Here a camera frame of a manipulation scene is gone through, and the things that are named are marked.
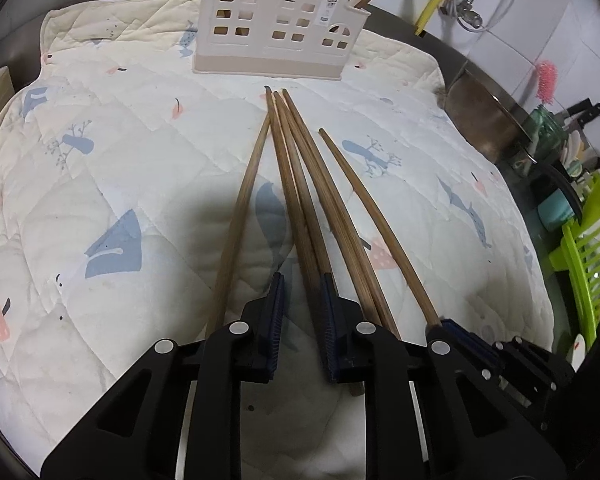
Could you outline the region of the cream quilted patterned mat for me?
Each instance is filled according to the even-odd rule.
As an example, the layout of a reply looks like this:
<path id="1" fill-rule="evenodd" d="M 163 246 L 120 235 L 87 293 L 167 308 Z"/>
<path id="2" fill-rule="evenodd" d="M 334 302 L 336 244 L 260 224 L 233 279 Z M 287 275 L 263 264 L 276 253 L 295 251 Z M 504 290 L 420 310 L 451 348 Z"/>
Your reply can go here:
<path id="1" fill-rule="evenodd" d="M 431 55 L 361 32 L 337 80 L 197 74 L 199 3 L 50 12 L 40 74 L 0 113 L 0 430 L 33 471 L 151 344 L 204 336 L 268 90 L 339 146 L 440 315 L 553 343 L 524 218 Z"/>

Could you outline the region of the black handled kitchen knife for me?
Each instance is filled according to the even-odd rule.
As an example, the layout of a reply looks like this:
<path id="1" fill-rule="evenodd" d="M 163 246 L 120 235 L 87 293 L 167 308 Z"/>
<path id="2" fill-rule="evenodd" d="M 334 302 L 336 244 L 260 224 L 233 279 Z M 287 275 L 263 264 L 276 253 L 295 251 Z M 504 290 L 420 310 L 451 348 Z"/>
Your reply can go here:
<path id="1" fill-rule="evenodd" d="M 594 122 L 596 118 L 600 117 L 600 103 L 596 103 L 589 106 L 583 112 L 579 112 L 573 116 L 573 120 L 565 125 L 567 131 L 573 131 L 576 129 L 583 130 L 584 127 L 591 122 Z"/>

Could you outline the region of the pink bottle brush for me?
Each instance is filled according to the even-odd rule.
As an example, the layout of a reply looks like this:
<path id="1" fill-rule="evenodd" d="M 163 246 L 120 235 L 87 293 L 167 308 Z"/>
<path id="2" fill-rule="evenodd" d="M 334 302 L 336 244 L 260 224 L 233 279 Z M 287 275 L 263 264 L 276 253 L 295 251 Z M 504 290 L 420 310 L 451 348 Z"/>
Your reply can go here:
<path id="1" fill-rule="evenodd" d="M 540 61 L 535 65 L 535 75 L 538 80 L 536 97 L 543 105 L 552 104 L 558 81 L 557 66 L 549 60 Z"/>

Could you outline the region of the green plastic dish rack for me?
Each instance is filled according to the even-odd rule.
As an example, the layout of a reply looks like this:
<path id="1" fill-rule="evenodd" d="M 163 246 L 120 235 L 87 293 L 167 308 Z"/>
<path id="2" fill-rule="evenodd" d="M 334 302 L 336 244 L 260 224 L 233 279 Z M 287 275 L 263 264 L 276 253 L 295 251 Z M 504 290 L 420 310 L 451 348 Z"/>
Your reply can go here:
<path id="1" fill-rule="evenodd" d="M 571 218 L 562 226 L 562 240 L 550 253 L 550 264 L 556 272 L 569 273 L 580 334 L 592 347 L 600 324 L 600 174 L 591 177 L 582 218 Z"/>

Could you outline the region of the wall valve right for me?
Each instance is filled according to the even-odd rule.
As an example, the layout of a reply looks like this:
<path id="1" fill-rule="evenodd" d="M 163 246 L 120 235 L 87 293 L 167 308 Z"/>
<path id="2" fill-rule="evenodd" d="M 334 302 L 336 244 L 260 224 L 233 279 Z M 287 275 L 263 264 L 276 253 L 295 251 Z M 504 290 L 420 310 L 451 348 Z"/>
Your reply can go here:
<path id="1" fill-rule="evenodd" d="M 468 32 L 478 32 L 482 29 L 482 16 L 472 8 L 472 4 L 468 1 L 445 0 L 442 10 L 452 18 L 456 18 L 457 23 Z"/>

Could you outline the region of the beige plastic utensil holder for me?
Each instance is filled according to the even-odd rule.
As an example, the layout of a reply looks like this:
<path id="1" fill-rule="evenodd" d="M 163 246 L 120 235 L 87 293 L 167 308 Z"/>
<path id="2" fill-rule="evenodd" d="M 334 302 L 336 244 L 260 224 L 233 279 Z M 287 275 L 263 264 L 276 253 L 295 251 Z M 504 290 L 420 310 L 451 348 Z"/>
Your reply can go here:
<path id="1" fill-rule="evenodd" d="M 201 0 L 193 69 L 338 80 L 369 16 L 350 0 Z"/>

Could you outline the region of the steel saucepan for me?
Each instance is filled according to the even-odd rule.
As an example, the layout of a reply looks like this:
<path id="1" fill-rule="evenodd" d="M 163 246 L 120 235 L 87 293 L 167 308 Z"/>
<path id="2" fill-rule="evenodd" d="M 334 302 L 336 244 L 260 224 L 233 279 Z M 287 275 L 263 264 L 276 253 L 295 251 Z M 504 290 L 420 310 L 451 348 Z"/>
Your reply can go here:
<path id="1" fill-rule="evenodd" d="M 471 70 L 449 86 L 444 110 L 465 140 L 494 164 L 513 156 L 527 139 L 522 125 L 528 113 L 498 84 Z"/>

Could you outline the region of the green glass jar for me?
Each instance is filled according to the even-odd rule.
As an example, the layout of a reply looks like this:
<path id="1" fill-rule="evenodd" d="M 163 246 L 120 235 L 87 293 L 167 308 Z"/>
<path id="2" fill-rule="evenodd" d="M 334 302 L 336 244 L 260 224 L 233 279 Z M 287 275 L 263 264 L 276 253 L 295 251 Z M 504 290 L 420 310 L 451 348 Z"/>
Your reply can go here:
<path id="1" fill-rule="evenodd" d="M 545 160 L 554 155 L 568 138 L 555 115 L 543 104 L 532 110 L 522 128 L 529 138 L 526 150 L 535 160 Z"/>

